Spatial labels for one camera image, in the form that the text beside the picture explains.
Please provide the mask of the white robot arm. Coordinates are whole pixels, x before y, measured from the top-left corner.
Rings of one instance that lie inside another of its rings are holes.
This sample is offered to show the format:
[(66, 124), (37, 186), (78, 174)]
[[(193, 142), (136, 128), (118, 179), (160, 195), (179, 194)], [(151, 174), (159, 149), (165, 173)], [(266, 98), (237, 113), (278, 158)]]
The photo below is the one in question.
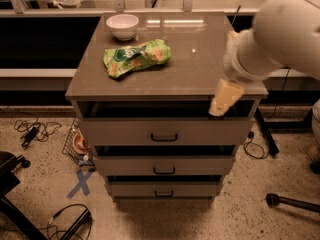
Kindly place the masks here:
[(320, 79), (320, 0), (267, 0), (252, 27), (227, 34), (225, 80), (218, 81), (209, 113), (224, 115), (245, 86), (282, 67)]

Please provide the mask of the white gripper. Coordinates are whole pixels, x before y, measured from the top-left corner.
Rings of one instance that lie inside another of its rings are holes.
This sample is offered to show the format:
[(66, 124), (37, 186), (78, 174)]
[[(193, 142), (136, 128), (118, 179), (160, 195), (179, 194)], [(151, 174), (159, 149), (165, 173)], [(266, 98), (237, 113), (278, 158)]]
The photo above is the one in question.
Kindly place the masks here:
[(263, 51), (250, 29), (240, 33), (228, 32), (223, 66), (225, 75), (231, 81), (218, 81), (209, 108), (209, 114), (216, 117), (223, 116), (244, 95), (244, 87), (235, 82), (249, 84), (265, 80), (282, 64)]

